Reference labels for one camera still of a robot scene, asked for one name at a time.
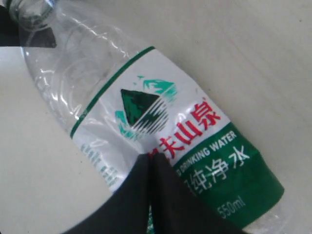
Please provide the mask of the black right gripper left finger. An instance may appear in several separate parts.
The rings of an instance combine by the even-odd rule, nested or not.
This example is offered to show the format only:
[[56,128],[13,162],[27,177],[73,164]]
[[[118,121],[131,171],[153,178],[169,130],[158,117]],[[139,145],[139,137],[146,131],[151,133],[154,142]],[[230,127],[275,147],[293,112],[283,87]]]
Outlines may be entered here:
[[93,214],[66,234],[145,234],[149,216],[150,158],[139,155],[129,175]]

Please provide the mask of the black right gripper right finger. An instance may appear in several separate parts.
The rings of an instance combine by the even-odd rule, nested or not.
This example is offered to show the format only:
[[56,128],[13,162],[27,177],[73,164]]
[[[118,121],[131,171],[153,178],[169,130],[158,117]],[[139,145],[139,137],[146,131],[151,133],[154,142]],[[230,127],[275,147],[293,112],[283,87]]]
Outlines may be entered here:
[[156,234],[242,234],[197,198],[164,154],[151,157],[149,196]]

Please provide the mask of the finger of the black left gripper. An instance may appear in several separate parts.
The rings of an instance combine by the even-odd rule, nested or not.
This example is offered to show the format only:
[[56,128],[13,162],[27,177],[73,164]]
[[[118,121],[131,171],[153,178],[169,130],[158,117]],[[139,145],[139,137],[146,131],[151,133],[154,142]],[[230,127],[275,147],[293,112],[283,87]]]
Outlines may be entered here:
[[1,47],[35,47],[55,48],[57,45],[51,28],[32,34],[14,22],[9,11],[0,6],[0,46]]

